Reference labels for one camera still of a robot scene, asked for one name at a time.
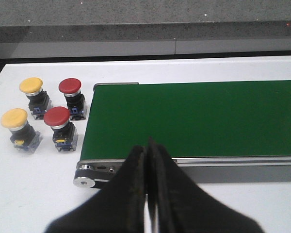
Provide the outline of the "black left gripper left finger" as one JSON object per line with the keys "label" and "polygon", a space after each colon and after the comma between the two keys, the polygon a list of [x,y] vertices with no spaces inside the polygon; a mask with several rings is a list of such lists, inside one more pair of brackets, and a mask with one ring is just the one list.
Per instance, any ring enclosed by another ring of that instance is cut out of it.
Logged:
{"label": "black left gripper left finger", "polygon": [[134,146],[121,168],[88,201],[52,221],[48,233],[142,233],[145,149]]}

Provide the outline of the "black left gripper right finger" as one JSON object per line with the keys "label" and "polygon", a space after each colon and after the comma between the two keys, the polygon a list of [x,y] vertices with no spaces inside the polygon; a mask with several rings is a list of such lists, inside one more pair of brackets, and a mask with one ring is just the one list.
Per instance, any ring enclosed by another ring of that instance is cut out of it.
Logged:
{"label": "black left gripper right finger", "polygon": [[203,191],[149,139],[147,185],[151,221],[160,233],[261,233],[261,226]]}

